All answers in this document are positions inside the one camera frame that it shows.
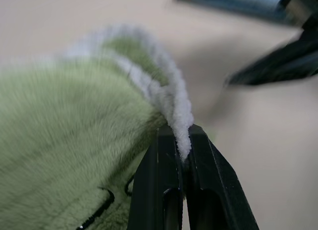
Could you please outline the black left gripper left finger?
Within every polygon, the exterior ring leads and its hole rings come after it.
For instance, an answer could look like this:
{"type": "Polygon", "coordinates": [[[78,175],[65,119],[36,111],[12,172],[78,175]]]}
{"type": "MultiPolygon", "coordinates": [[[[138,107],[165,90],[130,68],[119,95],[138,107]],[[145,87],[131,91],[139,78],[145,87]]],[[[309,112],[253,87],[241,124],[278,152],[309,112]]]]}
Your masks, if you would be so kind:
{"type": "Polygon", "coordinates": [[[127,230],[182,230],[183,179],[171,127],[160,127],[135,176],[127,230]]]}

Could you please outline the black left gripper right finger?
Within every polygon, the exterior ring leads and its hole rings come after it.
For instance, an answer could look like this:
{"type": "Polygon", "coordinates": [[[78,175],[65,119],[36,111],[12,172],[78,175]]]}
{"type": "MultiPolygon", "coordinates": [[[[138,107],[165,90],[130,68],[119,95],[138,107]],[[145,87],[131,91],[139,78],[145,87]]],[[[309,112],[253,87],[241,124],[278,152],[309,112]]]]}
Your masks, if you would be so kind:
{"type": "Polygon", "coordinates": [[[186,199],[190,230],[259,230],[236,172],[202,127],[189,129],[186,199]]]}

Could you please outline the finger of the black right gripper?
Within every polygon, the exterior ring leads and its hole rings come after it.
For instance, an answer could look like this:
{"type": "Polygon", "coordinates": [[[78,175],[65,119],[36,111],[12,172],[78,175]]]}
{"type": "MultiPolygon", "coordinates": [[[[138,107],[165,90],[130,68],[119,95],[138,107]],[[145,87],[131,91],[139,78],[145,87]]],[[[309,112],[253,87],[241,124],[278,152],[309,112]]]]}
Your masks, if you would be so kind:
{"type": "Polygon", "coordinates": [[[318,75],[318,36],[307,36],[231,74],[225,85],[263,85],[315,75],[318,75]]]}

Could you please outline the green towel with white edge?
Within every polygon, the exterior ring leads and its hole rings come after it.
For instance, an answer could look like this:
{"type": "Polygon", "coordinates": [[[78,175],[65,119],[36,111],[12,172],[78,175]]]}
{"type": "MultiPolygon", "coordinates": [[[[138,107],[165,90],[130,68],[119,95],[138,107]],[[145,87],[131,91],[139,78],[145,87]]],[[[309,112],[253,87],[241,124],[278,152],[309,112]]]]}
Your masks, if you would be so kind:
{"type": "Polygon", "coordinates": [[[185,160],[182,72],[138,26],[0,65],[0,230],[126,230],[133,175],[164,124],[185,160]]]}

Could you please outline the dark bluish background object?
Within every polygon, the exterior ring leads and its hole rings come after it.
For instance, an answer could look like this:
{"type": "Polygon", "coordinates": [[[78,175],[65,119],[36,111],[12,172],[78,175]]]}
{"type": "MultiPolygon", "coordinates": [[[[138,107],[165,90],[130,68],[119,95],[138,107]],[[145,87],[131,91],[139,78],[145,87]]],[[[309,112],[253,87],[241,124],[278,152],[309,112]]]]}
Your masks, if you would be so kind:
{"type": "Polygon", "coordinates": [[[293,25],[294,19],[281,2],[283,0],[180,0],[204,7],[212,7],[274,23],[293,25]]]}

